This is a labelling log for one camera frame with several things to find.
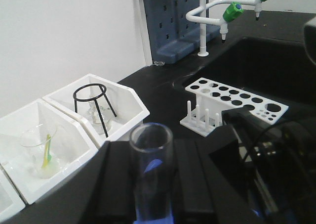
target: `black sink basin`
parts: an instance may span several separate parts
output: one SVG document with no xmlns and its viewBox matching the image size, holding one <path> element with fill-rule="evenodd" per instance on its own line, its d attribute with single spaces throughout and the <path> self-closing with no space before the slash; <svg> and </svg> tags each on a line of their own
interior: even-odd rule
<svg viewBox="0 0 316 224">
<path fill-rule="evenodd" d="M 242 38 L 183 86 L 200 77 L 273 99 L 316 105 L 316 66 L 303 43 Z"/>
</svg>

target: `lab tap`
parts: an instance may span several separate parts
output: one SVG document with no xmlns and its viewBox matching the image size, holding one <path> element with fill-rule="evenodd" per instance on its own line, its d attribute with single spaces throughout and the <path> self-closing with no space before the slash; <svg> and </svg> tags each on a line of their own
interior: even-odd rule
<svg viewBox="0 0 316 224">
<path fill-rule="evenodd" d="M 213 0 L 206 3 L 206 0 L 199 0 L 199 7 L 189 11 L 186 14 L 186 19 L 200 24 L 200 52 L 201 57 L 208 56 L 206 51 L 206 25 L 220 26 L 220 34 L 222 35 L 222 42 L 226 40 L 228 33 L 228 23 L 235 20 L 243 13 L 242 5 L 255 6 L 254 11 L 256 20 L 259 20 L 260 12 L 262 10 L 261 3 L 266 0 Z M 208 18 L 206 17 L 206 10 L 220 4 L 230 4 L 225 10 L 222 18 Z"/>
</svg>

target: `glass beaker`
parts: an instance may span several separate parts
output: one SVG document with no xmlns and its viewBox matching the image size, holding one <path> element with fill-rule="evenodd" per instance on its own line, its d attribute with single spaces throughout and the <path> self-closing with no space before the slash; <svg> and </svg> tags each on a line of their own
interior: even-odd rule
<svg viewBox="0 0 316 224">
<path fill-rule="evenodd" d="M 25 148 L 25 164 L 32 175 L 47 179 L 58 173 L 62 166 L 60 157 L 52 152 L 52 147 L 62 143 L 58 137 L 59 125 L 39 124 L 22 133 L 20 145 Z"/>
<path fill-rule="evenodd" d="M 173 135 L 162 124 L 137 126 L 130 134 L 131 168 L 138 223 L 172 224 Z"/>
</svg>

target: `glass rim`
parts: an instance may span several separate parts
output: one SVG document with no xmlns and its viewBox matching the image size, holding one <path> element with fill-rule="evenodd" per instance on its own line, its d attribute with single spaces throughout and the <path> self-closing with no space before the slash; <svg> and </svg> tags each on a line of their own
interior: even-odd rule
<svg viewBox="0 0 316 224">
<path fill-rule="evenodd" d="M 50 140 L 55 136 L 55 134 L 57 133 L 57 128 L 58 128 L 58 125 L 57 125 L 57 124 L 54 124 L 54 132 L 53 132 L 52 135 L 50 135 L 50 138 L 49 138 L 49 139 L 47 139 L 47 140 L 45 140 L 45 141 L 43 141 L 43 142 L 41 142 L 41 143 L 39 143 L 39 144 L 35 144 L 35 145 L 31 145 L 31 146 L 23 145 L 23 142 L 22 142 L 23 135 L 25 135 L 25 134 L 28 133 L 28 132 L 33 132 L 35 129 L 38 129 L 39 127 L 44 126 L 44 125 L 45 125 L 44 123 L 38 124 L 38 125 L 36 125 L 36 126 L 30 128 L 30 129 L 27 129 L 26 131 L 22 132 L 22 134 L 20 135 L 20 145 L 21 145 L 22 147 L 25 147 L 25 148 L 32 148 L 32 147 L 37 147 L 37 146 L 44 145 L 44 144 L 46 144 L 48 141 L 50 141 Z"/>
<path fill-rule="evenodd" d="M 162 144 L 161 146 L 154 147 L 154 148 L 139 148 L 139 147 L 137 147 L 135 145 L 134 141 L 132 140 L 133 133 L 135 133 L 136 131 L 140 130 L 143 127 L 149 127 L 149 126 L 152 126 L 152 125 L 159 126 L 159 127 L 163 128 L 165 130 L 166 135 L 168 137 L 167 141 L 164 144 Z M 153 122 L 140 124 L 140 125 L 136 126 L 129 134 L 129 144 L 130 144 L 130 146 L 134 150 L 139 151 L 139 152 L 143 152 L 143 153 L 154 153 L 156 151 L 162 150 L 164 147 L 167 147 L 172 140 L 173 140 L 173 134 L 172 134 L 172 131 L 171 131 L 170 128 L 168 128 L 164 124 L 153 123 Z"/>
</svg>

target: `white test tube rack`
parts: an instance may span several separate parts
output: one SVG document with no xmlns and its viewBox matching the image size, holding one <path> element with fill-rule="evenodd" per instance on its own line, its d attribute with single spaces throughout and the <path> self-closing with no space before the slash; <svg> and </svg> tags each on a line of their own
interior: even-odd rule
<svg viewBox="0 0 316 224">
<path fill-rule="evenodd" d="M 196 94 L 197 105 L 192 110 L 191 101 L 187 101 L 188 112 L 180 124 L 201 136 L 222 125 L 224 110 L 246 107 L 252 115 L 274 124 L 288 109 L 274 100 L 206 78 L 196 80 L 185 90 Z"/>
</svg>

